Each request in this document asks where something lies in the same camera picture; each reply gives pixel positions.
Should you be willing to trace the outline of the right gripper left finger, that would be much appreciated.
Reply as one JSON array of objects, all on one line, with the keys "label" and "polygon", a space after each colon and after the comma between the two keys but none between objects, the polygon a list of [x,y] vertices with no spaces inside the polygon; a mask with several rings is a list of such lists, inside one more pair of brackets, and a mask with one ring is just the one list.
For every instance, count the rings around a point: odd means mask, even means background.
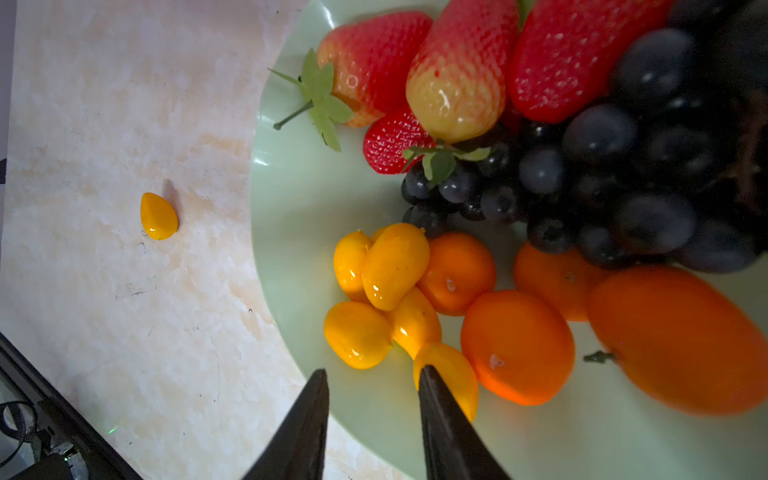
[{"label": "right gripper left finger", "polygon": [[323,478],[329,386],[325,369],[309,377],[285,419],[244,479]]}]

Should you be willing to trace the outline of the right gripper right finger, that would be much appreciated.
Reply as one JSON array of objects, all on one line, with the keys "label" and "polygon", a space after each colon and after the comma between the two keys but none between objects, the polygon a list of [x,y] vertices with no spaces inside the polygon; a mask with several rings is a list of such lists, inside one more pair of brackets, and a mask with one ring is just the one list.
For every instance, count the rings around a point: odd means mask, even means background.
[{"label": "right gripper right finger", "polygon": [[481,441],[434,366],[420,371],[418,395],[428,479],[511,479]]}]

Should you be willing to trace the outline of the yellow tomato cluster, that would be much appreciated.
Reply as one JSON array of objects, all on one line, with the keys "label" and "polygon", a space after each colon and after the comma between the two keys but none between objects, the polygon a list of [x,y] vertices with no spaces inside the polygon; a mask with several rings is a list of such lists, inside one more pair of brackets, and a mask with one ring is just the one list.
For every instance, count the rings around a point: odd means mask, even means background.
[{"label": "yellow tomato cluster", "polygon": [[425,273],[430,247],[425,232],[410,223],[386,227],[362,267],[364,292],[379,310],[393,310]]},{"label": "yellow tomato cluster", "polygon": [[147,236],[158,241],[170,238],[179,227],[174,207],[163,197],[151,192],[142,195],[140,219]]},{"label": "yellow tomato cluster", "polygon": [[433,366],[437,370],[468,421],[473,423],[478,411],[479,382],[466,357],[459,350],[443,343],[424,345],[414,359],[416,390],[419,390],[421,371],[426,366]]}]

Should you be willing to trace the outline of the orange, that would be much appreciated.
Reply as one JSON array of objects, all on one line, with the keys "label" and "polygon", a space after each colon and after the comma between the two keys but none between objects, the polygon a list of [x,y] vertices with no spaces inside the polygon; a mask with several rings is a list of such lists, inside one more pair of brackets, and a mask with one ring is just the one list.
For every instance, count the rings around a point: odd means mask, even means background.
[{"label": "orange", "polygon": [[540,297],[569,322],[589,321],[589,293],[611,275],[587,262],[576,248],[547,254],[529,241],[518,250],[513,267],[517,290]]},{"label": "orange", "polygon": [[449,232],[432,238],[429,247],[429,264],[417,286],[438,313],[463,316],[477,298],[495,289],[493,256],[476,237]]},{"label": "orange", "polygon": [[562,315],[518,290],[481,295],[460,333],[464,356],[480,383],[520,405],[541,405],[566,384],[575,364],[574,337]]},{"label": "orange", "polygon": [[588,295],[589,323],[628,379],[700,415],[735,415],[767,398],[767,338],[732,301],[684,270],[620,271]]}]

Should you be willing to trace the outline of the yellow tomato front lowest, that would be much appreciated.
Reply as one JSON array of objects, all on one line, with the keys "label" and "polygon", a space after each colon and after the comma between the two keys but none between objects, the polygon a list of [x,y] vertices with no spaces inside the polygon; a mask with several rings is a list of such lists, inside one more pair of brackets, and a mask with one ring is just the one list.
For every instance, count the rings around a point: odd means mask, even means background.
[{"label": "yellow tomato front lowest", "polygon": [[328,311],[324,335],[333,352],[358,370],[380,364],[393,346],[388,319],[372,306],[354,301],[338,303]]}]

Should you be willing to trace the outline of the yellow tomato cluster bottom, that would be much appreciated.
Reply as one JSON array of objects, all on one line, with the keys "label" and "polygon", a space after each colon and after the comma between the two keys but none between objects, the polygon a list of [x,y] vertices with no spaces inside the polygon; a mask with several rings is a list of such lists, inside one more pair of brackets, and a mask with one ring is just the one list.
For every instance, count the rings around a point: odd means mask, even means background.
[{"label": "yellow tomato cluster bottom", "polygon": [[410,223],[386,227],[362,267],[364,292],[379,310],[393,310],[425,273],[430,247],[425,232]]}]

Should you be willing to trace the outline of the light green wavy fruit bowl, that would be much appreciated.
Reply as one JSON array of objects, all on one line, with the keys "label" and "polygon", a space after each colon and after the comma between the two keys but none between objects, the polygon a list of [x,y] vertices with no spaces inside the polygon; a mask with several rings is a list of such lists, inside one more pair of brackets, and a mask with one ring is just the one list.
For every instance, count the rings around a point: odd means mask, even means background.
[{"label": "light green wavy fruit bowl", "polygon": [[[334,28],[396,11],[422,11],[433,24],[450,1],[312,1],[273,69],[297,76],[307,51]],[[520,118],[508,102],[485,134],[515,138]],[[373,242],[388,226],[410,223],[428,242],[462,232],[483,242],[497,271],[493,291],[517,290],[515,257],[529,241],[524,221],[471,220],[441,194],[443,226],[429,232],[408,218],[403,174],[376,173],[362,152],[370,126],[337,127],[339,152],[321,140],[308,114],[281,130],[273,124],[303,104],[291,83],[272,74],[261,98],[252,167],[252,242],[271,312],[300,370],[325,369],[329,417],[363,445],[406,474],[428,479],[414,360],[393,340],[377,366],[358,370],[330,348],[324,321],[336,304],[350,300],[333,268],[337,243],[360,230]],[[742,310],[767,338],[767,252],[735,273],[704,273],[654,257],[641,266],[673,267],[708,283]],[[465,314],[438,313],[442,341],[462,354]],[[767,398],[735,415],[700,415],[671,408],[635,386],[601,354],[589,321],[566,321],[574,337],[575,364],[564,387],[541,405],[520,405],[479,382],[476,418],[470,423],[511,479],[763,479],[767,475]]]}]

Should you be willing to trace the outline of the dark fake grape bunch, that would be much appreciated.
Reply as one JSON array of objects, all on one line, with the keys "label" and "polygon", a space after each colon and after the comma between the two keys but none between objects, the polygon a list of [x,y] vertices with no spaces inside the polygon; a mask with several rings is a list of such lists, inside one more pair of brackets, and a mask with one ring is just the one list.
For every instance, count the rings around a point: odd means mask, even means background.
[{"label": "dark fake grape bunch", "polygon": [[524,221],[547,254],[622,268],[654,257],[720,274],[767,252],[767,5],[670,1],[604,95],[515,138],[411,147],[402,192],[429,232],[441,194],[471,220]]}]

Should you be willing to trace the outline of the small strawberry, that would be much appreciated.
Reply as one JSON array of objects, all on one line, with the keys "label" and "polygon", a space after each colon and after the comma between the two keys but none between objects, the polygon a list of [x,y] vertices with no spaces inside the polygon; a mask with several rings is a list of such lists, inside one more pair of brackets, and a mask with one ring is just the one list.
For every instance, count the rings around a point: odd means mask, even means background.
[{"label": "small strawberry", "polygon": [[515,1],[448,2],[414,57],[405,88],[427,133],[452,144],[492,129],[505,109],[505,75],[518,33]]}]

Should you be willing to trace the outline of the black base frame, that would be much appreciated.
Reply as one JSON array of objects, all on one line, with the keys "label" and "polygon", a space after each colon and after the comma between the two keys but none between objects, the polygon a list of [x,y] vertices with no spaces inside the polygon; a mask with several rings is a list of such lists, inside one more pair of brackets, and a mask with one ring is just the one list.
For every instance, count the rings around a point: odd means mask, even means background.
[{"label": "black base frame", "polygon": [[141,476],[6,338],[1,338],[1,477]]}]

